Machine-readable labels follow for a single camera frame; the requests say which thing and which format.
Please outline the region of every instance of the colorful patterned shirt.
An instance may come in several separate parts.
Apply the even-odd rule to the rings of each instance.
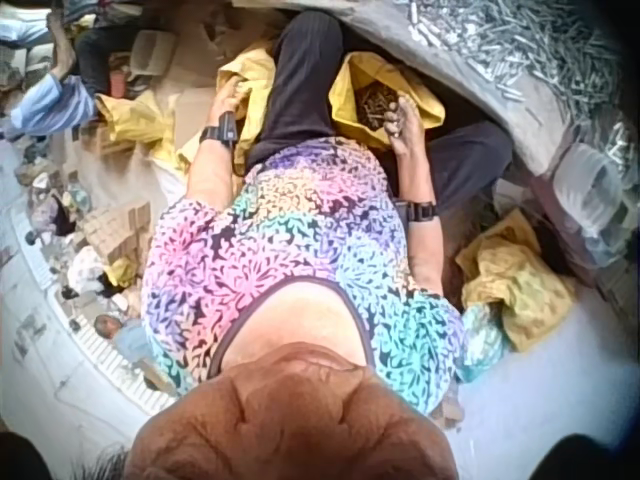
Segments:
[[[159,366],[185,393],[220,369],[225,337],[292,281],[341,295],[377,373],[423,413],[454,373],[458,312],[411,277],[402,222],[376,158],[325,138],[286,148],[222,212],[183,199],[162,215],[142,292]]]

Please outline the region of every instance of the man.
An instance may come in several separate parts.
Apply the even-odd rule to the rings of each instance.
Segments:
[[[61,10],[51,11],[47,27],[55,43],[56,65],[4,120],[0,130],[10,140],[49,135],[94,118],[95,95],[111,91],[109,57],[131,50],[139,30],[133,24],[93,28],[78,37],[74,49],[64,32]],[[79,76],[72,74],[76,60]]]
[[[93,326],[98,335],[113,343],[125,360],[143,371],[147,388],[174,392],[153,367],[153,351],[139,319],[129,319],[122,323],[112,315],[98,315]]]

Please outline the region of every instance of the floor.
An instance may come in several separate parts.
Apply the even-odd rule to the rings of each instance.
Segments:
[[[639,407],[637,335],[582,289],[543,343],[460,389],[466,418],[448,433],[462,480],[529,478],[553,445],[582,433],[613,447]]]
[[[6,142],[0,158],[0,246],[18,252],[0,278],[0,415],[36,445],[57,478],[71,478],[73,465],[130,445],[148,415],[88,361],[56,318],[12,230],[9,209],[24,197]]]

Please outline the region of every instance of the black wristwatch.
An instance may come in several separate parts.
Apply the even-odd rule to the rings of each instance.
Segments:
[[[438,208],[431,202],[407,202],[407,219],[410,222],[430,222],[438,216]]]
[[[236,115],[233,112],[224,112],[220,115],[217,127],[204,127],[200,135],[200,143],[205,140],[218,140],[229,150],[233,151],[238,141],[236,130]]]

